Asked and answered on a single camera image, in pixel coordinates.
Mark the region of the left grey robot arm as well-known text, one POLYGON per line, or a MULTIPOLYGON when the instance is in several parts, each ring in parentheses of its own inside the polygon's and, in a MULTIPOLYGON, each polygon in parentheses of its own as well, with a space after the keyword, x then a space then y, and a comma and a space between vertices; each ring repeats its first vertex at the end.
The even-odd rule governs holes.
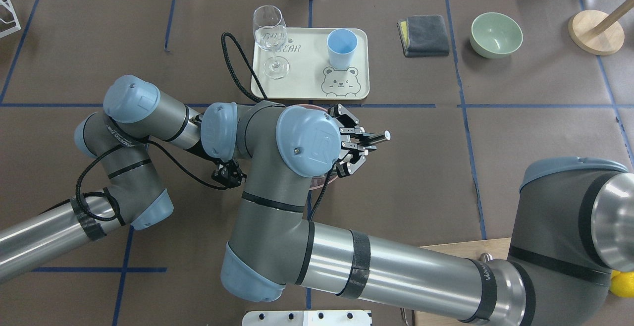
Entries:
POLYGON ((76 146, 93 159, 73 195, 40 215, 1 232, 1 281, 17 277, 121 226, 142 230, 174 211, 147 145, 171 143, 217 168, 215 190, 238 187, 245 174, 231 154, 204 150, 206 116, 133 75, 118 78, 103 109, 74 132, 76 146))

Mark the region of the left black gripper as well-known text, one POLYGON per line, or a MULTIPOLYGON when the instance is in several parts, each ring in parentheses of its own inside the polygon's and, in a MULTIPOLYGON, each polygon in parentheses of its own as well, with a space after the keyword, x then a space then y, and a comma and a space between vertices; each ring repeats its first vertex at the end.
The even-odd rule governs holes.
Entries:
POLYGON ((240 187, 246 179, 247 174, 243 173, 237 161, 220 163, 212 174, 212 180, 218 184, 220 190, 240 187))

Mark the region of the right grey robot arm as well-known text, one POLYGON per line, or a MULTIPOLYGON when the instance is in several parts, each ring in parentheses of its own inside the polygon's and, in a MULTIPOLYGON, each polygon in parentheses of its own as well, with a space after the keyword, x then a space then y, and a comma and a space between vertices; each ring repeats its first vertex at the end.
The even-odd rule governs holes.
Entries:
POLYGON ((511 235, 521 213, 525 168, 541 158, 606 158, 633 166, 633 125, 614 107, 468 108, 463 105, 353 109, 368 133, 388 143, 362 155, 362 167, 326 187, 326 201, 303 218, 310 178, 290 168, 281 146, 304 133, 299 157, 344 145, 337 121, 320 111, 262 102, 242 110, 237 151, 251 159, 226 244, 222 283, 254 303, 276 303, 290 285, 323 294, 314 305, 366 303, 379 265, 406 276, 393 304, 450 315, 480 312, 477 262, 423 246, 511 235))

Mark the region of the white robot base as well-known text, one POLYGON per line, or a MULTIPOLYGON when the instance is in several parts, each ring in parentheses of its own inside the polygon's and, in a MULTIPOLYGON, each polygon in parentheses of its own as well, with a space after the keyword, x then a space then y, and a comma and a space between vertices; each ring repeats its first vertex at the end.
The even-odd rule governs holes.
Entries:
POLYGON ((365 310, 290 310, 247 312, 243 326, 371 326, 365 310))

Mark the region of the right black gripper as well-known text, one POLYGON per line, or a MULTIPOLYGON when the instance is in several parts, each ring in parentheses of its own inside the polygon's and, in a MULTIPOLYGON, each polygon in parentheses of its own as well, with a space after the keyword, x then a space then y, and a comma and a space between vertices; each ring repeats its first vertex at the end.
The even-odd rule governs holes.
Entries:
POLYGON ((335 118, 340 134, 340 154, 335 163, 335 170, 340 178, 353 174, 367 161, 369 149, 362 145, 363 139, 369 137, 360 120, 342 104, 327 109, 327 113, 335 118))

